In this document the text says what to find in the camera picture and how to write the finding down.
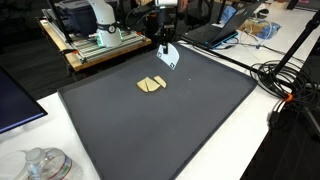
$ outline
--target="desk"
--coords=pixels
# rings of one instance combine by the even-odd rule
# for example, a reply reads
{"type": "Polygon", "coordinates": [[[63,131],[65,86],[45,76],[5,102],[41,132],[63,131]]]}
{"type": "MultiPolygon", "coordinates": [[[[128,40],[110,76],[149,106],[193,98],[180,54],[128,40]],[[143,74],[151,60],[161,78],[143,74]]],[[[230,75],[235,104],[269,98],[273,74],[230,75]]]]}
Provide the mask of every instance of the desk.
{"type": "MultiPolygon", "coordinates": [[[[296,15],[296,13],[296,10],[293,12],[285,11],[281,19],[288,18],[294,14],[295,16],[299,16],[296,15]]],[[[306,12],[302,16],[305,15],[311,17],[313,13],[306,12]]],[[[319,34],[318,28],[312,34],[312,37],[318,38],[319,34]]],[[[281,40],[280,35],[279,32],[277,35],[278,41],[281,40]]],[[[306,54],[300,58],[306,59],[308,55],[307,52],[310,52],[312,47],[313,45],[303,47],[304,50],[302,52],[306,54]]],[[[239,57],[238,60],[246,62],[247,64],[254,63],[254,60],[259,62],[264,61],[264,59],[258,59],[256,57],[258,55],[254,56],[251,54],[254,53],[254,51],[252,52],[250,49],[242,51],[241,56],[236,55],[235,53],[241,50],[236,48],[228,50],[228,52],[231,53],[229,54],[230,57],[239,57]]],[[[270,53],[269,51],[265,51],[264,54],[270,56],[270,53]]],[[[213,59],[248,74],[248,71],[243,68],[239,68],[226,61],[221,61],[216,58],[213,59]]],[[[257,87],[208,140],[177,179],[239,179],[268,132],[268,116],[278,101],[277,98],[268,95],[261,88],[257,87]]],[[[84,180],[99,179],[58,95],[53,94],[48,96],[39,100],[39,103],[47,110],[49,115],[0,135],[0,157],[16,150],[30,150],[34,147],[57,147],[65,151],[82,166],[84,169],[84,180]]]]}
{"type": "MultiPolygon", "coordinates": [[[[52,41],[57,45],[59,51],[70,48],[67,45],[67,43],[65,43],[63,41],[63,39],[58,35],[58,33],[54,30],[54,28],[52,28],[48,24],[48,22],[46,20],[40,20],[40,26],[43,29],[43,31],[45,31],[45,33],[47,33],[49,35],[49,37],[52,39],[52,41]]],[[[112,53],[109,53],[105,56],[101,56],[100,58],[98,58],[94,61],[88,61],[85,63],[81,63],[79,58],[76,55],[71,54],[71,53],[66,55],[66,60],[67,60],[67,63],[70,64],[72,69],[77,72],[77,71],[89,68],[93,65],[110,60],[110,59],[115,58],[117,56],[126,54],[128,52],[132,52],[134,50],[137,50],[139,48],[145,47],[150,44],[151,44],[151,40],[149,38],[146,38],[145,41],[141,41],[140,43],[135,44],[133,46],[129,46],[125,49],[120,49],[118,51],[114,51],[112,53]]]]}

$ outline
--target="black mat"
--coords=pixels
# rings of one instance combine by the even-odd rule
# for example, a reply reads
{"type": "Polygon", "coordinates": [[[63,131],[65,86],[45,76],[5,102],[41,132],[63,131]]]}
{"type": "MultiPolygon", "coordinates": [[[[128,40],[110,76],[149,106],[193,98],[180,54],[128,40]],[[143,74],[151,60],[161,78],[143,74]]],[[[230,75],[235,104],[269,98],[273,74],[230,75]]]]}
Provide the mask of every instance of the black mat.
{"type": "Polygon", "coordinates": [[[59,90],[102,179],[175,178],[255,87],[250,77],[175,46],[174,71],[153,51],[59,90]],[[136,87],[156,75],[166,89],[136,87]]]}

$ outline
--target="blue object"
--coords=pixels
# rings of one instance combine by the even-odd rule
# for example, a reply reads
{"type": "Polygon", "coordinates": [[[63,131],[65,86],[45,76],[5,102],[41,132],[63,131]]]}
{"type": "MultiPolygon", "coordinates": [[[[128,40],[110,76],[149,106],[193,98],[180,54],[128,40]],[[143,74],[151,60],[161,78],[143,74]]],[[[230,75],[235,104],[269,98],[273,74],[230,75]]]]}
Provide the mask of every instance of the blue object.
{"type": "Polygon", "coordinates": [[[227,6],[226,9],[224,9],[224,11],[222,13],[220,23],[226,24],[235,12],[236,12],[235,8],[233,8],[231,6],[227,6]]]}
{"type": "Polygon", "coordinates": [[[261,39],[270,39],[273,37],[273,35],[278,31],[278,29],[281,28],[281,26],[277,23],[271,23],[271,31],[270,31],[270,25],[266,25],[262,28],[261,32],[258,33],[256,36],[261,39]]]}

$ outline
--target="office chair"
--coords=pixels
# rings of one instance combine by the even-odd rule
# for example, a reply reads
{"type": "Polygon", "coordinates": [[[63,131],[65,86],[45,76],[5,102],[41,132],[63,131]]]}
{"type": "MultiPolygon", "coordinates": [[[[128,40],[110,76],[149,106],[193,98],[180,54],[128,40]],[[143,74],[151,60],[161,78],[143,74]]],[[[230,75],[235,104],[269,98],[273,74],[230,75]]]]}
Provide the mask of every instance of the office chair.
{"type": "Polygon", "coordinates": [[[184,22],[188,26],[189,30],[203,26],[211,20],[214,4],[214,0],[198,0],[196,8],[189,8],[190,3],[193,1],[195,0],[189,0],[189,4],[184,15],[184,22]]]}

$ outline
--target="floor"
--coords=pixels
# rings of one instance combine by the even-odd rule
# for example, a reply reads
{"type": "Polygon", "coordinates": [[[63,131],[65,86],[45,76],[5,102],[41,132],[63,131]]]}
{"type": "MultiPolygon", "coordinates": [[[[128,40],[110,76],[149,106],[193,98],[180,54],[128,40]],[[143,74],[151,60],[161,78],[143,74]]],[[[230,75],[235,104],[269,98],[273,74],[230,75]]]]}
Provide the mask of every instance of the floor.
{"type": "MultiPolygon", "coordinates": [[[[217,15],[214,13],[212,17],[213,22],[217,15]]],[[[186,27],[182,21],[179,25],[179,32],[183,33],[186,27]]],[[[74,82],[68,76],[56,47],[39,31],[12,33],[8,39],[10,43],[4,48],[4,54],[0,55],[0,64],[7,68],[35,99],[46,97],[74,82]]],[[[320,83],[320,55],[317,47],[320,47],[319,43],[307,63],[312,66],[312,78],[320,83]]],[[[314,114],[319,120],[320,113],[314,114]]],[[[282,112],[280,119],[285,125],[279,129],[270,129],[242,180],[319,179],[320,143],[313,136],[310,122],[302,114],[289,111],[282,112]]]]}

